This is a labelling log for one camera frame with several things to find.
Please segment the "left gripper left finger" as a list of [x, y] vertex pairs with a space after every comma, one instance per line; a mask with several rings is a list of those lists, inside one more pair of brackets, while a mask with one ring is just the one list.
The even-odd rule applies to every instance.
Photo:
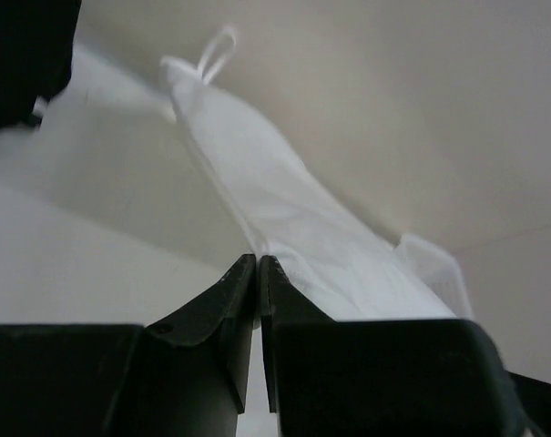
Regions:
[[0, 324], [0, 436], [232, 436], [256, 259], [148, 326]]

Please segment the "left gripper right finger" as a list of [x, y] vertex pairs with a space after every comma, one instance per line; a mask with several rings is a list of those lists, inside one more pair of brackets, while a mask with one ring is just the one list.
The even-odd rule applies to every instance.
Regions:
[[521, 436], [497, 349], [464, 319], [336, 321], [259, 266], [263, 361], [282, 436]]

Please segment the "white tank top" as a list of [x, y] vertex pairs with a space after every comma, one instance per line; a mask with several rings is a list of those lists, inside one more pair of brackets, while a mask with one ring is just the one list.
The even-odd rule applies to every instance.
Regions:
[[403, 234], [392, 244], [344, 207], [281, 132], [214, 79], [237, 48], [230, 26], [197, 63], [160, 69], [186, 142], [232, 210], [252, 251], [334, 320], [470, 319], [464, 274], [441, 247]]

